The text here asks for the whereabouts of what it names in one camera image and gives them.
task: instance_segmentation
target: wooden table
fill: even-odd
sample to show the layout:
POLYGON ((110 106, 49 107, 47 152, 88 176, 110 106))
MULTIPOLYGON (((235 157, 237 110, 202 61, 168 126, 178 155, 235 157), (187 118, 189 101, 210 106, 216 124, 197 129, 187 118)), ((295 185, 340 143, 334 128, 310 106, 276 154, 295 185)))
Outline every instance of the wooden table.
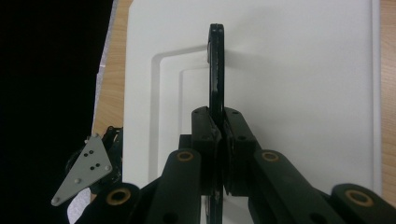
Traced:
MULTIPOLYGON (((123 126, 126 31, 133 0, 119 0, 93 132, 123 126)), ((396 207, 396 0, 381 1, 383 197, 396 207)))

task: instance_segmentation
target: black background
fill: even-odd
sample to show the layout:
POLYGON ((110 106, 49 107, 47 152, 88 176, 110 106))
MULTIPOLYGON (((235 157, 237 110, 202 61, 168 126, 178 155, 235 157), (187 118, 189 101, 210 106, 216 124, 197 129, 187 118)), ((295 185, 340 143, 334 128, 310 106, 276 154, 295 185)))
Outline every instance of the black background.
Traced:
POLYGON ((68 223, 50 205, 91 134, 112 0, 0 3, 0 222, 68 223))

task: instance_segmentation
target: metal bracket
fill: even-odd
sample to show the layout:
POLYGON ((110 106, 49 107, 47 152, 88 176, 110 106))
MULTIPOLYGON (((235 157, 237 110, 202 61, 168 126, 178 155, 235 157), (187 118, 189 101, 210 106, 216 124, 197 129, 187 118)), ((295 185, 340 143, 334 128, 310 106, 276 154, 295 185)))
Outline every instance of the metal bracket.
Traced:
POLYGON ((51 204, 59 206, 83 189, 110 174, 112 169, 113 167, 107 156, 102 139, 98 134, 91 136, 64 182, 52 198, 51 204))

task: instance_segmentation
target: white tray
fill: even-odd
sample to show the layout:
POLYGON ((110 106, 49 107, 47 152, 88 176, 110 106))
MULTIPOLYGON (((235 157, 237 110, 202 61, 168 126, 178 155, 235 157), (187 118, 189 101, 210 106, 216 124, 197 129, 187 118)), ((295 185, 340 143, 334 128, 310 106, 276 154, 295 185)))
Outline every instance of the white tray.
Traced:
MULTIPOLYGON (((134 0, 123 181, 142 188, 161 175, 179 135, 191 133, 191 111, 208 105, 211 23, 225 29, 225 106, 261 146, 282 152, 315 188, 355 183, 380 194, 377 0, 134 0)), ((249 218, 246 201, 235 204, 249 218)))

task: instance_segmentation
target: white plastic tray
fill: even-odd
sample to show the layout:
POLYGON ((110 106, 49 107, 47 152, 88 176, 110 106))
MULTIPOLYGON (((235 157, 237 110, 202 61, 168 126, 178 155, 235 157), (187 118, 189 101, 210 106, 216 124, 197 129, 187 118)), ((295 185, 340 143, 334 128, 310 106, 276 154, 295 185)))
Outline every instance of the white plastic tray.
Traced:
MULTIPOLYGON (((211 23, 225 28, 225 105, 242 112, 261 146, 325 192, 349 182, 380 193, 376 0, 134 0, 123 180, 142 188, 161 175, 179 135, 191 133, 191 111, 208 105, 211 23)), ((224 216, 249 218, 246 202, 235 204, 246 213, 224 216)))

